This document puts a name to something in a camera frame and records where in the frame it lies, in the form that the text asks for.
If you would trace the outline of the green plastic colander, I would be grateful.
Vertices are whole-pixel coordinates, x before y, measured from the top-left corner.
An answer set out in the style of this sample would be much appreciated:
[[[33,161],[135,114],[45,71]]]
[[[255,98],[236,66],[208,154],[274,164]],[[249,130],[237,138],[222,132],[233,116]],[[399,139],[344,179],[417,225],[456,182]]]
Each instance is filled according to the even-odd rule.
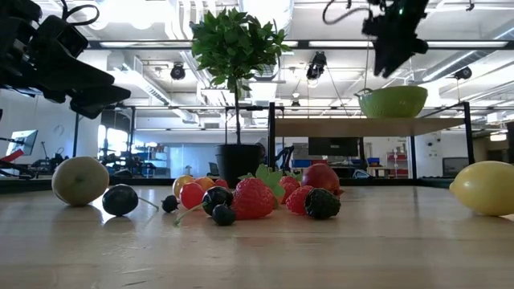
[[[428,91],[417,86],[396,86],[354,94],[367,118],[415,118],[424,108]]]

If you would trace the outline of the large strawberry green leaves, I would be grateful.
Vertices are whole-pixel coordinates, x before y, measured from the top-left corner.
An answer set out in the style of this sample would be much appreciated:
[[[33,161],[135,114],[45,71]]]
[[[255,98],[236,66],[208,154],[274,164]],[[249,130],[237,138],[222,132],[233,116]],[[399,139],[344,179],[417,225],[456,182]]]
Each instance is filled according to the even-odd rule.
[[[240,176],[230,206],[236,214],[236,219],[239,221],[265,218],[276,209],[279,206],[279,198],[285,194],[285,189],[279,184],[282,176],[281,171],[274,171],[264,164],[261,164],[255,173]]]

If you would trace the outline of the red storage shelf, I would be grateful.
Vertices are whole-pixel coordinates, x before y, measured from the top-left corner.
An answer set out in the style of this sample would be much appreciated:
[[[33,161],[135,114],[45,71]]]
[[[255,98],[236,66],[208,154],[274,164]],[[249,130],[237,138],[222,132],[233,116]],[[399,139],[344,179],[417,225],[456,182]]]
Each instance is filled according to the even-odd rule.
[[[386,168],[388,177],[394,179],[407,179],[409,177],[408,155],[396,151],[386,154]]]

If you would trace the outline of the black television screen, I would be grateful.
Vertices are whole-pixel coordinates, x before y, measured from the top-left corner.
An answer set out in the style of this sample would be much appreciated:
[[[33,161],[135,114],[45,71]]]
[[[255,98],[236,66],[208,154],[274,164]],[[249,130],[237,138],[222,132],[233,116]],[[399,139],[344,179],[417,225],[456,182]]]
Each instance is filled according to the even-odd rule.
[[[308,153],[317,156],[357,157],[359,139],[355,137],[309,137]]]

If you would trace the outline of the small red strawberry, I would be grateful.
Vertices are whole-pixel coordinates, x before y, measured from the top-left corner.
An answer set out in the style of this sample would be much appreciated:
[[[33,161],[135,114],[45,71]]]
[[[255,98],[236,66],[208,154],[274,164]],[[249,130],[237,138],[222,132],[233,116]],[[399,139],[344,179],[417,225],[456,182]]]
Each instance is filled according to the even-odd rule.
[[[312,186],[306,185],[295,189],[286,199],[286,207],[288,210],[297,215],[306,215],[304,201],[308,193],[313,189]]]

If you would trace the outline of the tilted computer monitor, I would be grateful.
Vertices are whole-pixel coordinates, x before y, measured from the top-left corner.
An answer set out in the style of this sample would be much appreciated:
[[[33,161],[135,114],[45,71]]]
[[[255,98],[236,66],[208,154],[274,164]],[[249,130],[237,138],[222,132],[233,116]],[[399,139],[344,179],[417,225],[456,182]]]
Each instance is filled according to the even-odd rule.
[[[38,130],[12,132],[6,153],[11,154],[21,150],[24,156],[30,156],[35,146],[37,135]]]

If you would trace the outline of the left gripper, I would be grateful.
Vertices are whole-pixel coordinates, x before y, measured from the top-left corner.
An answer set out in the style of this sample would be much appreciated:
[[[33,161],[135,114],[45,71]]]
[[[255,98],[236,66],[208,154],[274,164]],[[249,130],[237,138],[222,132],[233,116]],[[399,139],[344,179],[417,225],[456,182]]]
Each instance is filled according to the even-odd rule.
[[[131,96],[130,90],[111,85],[112,75],[81,62],[56,39],[32,39],[33,22],[41,16],[40,6],[31,0],[0,0],[0,89],[53,103],[66,100],[64,92],[53,91],[75,89],[70,108],[89,119]]]

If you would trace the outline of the dark cherry green stem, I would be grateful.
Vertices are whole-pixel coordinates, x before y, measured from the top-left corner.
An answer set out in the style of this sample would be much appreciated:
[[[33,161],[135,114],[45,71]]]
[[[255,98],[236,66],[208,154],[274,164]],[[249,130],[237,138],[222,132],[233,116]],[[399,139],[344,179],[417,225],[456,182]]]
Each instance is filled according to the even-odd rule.
[[[122,217],[136,209],[140,201],[159,210],[157,205],[139,197],[135,189],[125,184],[111,187],[102,197],[102,206],[108,214]]]
[[[217,187],[217,186],[212,187],[204,193],[202,202],[199,205],[197,205],[191,209],[188,209],[185,213],[180,215],[174,221],[174,225],[179,226],[182,219],[187,214],[189,214],[192,211],[195,211],[196,209],[200,209],[200,208],[202,208],[204,210],[204,212],[207,213],[212,218],[212,212],[216,205],[226,204],[227,206],[230,207],[231,203],[233,201],[233,198],[234,198],[233,194],[228,189],[224,189],[222,187]]]

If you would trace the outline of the red bar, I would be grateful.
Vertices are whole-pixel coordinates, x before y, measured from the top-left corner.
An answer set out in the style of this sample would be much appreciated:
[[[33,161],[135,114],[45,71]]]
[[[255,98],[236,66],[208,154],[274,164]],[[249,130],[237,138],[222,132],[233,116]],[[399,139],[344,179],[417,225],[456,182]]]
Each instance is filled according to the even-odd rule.
[[[13,153],[11,153],[3,158],[0,158],[0,161],[12,162],[23,155],[24,155],[24,152],[21,149],[17,149]]]

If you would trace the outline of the yellow orange pear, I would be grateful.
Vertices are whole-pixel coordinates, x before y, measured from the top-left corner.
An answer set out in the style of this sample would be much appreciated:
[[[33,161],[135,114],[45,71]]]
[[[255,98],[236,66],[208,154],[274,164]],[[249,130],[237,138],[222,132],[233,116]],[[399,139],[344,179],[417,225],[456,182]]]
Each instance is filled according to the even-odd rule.
[[[190,175],[182,175],[175,179],[175,181],[173,182],[172,190],[176,198],[180,197],[180,192],[183,185],[190,182],[194,182],[194,178]]]

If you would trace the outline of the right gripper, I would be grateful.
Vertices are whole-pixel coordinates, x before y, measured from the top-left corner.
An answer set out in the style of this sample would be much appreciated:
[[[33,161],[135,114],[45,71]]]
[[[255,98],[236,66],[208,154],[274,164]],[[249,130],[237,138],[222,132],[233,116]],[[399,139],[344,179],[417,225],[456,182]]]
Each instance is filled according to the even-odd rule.
[[[416,34],[418,24],[426,14],[421,15],[380,15],[364,20],[361,32],[374,36],[375,54],[373,74],[379,76],[385,69],[389,78],[406,61],[406,51],[425,54],[428,44]],[[386,50],[392,50],[386,60]]]

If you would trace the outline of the dark computer monitor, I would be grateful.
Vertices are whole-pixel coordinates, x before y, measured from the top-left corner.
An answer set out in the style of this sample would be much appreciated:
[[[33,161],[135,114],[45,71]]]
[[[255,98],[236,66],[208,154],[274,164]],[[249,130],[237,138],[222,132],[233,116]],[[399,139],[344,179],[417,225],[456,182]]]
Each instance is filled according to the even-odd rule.
[[[469,165],[466,157],[444,157],[443,158],[443,176],[456,177],[458,173]]]

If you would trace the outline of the wooden shelf black metal legs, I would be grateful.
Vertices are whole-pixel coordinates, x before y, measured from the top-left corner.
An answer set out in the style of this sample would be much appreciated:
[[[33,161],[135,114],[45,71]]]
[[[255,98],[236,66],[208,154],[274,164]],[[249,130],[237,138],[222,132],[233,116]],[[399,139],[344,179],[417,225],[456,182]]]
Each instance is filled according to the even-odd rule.
[[[471,109],[467,101],[439,107],[417,118],[339,118],[288,119],[275,116],[284,107],[271,102],[268,110],[268,163],[275,164],[276,137],[388,137],[405,136],[410,141],[410,178],[418,178],[415,137],[462,125],[466,134],[467,160],[475,163],[472,144]]]

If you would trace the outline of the red cherry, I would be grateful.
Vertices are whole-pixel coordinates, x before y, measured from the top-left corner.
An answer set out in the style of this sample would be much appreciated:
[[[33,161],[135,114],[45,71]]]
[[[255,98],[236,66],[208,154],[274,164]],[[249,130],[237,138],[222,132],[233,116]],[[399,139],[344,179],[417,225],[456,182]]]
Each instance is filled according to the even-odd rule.
[[[186,183],[180,190],[180,199],[182,205],[191,209],[202,202],[205,190],[196,182]]]

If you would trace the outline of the yellow plastic lemon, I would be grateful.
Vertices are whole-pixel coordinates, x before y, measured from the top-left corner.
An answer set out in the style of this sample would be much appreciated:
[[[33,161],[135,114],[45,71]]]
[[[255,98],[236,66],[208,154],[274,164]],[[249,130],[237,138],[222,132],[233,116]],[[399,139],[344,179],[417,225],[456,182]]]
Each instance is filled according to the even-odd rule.
[[[449,186],[468,209],[489,216],[514,214],[514,165],[481,161],[462,169]]]

